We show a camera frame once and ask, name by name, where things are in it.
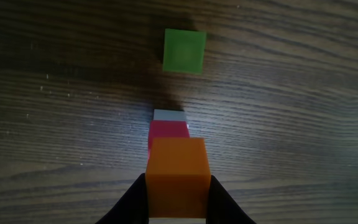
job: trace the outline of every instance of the wooden surface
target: wooden surface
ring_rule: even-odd
[[[168,27],[208,33],[201,76],[162,73]],[[97,221],[154,108],[257,223],[358,223],[358,0],[0,0],[0,223]]]

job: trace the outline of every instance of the block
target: block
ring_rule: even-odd
[[[165,29],[163,71],[202,73],[206,32]]]
[[[190,138],[185,121],[152,121],[149,129],[149,156],[154,138]]]
[[[187,121],[184,111],[154,110],[154,120],[159,121]]]
[[[149,217],[205,218],[210,182],[203,139],[154,139],[146,168]]]

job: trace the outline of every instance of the orange cube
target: orange cube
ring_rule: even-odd
[[[151,218],[206,218],[211,173],[201,138],[155,138],[146,169]]]

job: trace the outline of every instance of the green cube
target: green cube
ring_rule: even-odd
[[[206,32],[165,29],[162,70],[202,73]]]

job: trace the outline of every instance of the gray block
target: gray block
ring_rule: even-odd
[[[158,121],[186,121],[186,114],[184,111],[172,110],[154,110],[154,120]]]

